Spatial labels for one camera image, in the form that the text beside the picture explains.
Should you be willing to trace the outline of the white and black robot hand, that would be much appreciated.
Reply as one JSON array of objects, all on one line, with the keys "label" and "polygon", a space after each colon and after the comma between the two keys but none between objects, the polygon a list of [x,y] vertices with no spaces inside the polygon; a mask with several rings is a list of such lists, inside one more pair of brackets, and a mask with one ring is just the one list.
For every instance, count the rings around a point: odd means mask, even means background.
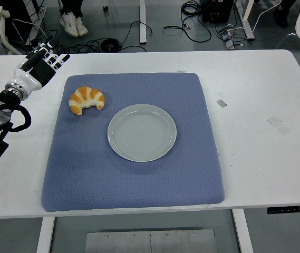
[{"label": "white and black robot hand", "polygon": [[33,48],[16,67],[14,77],[7,82],[5,90],[25,100],[33,91],[48,84],[56,71],[70,58],[68,54],[60,57],[53,52],[59,42],[58,38],[50,35]]}]

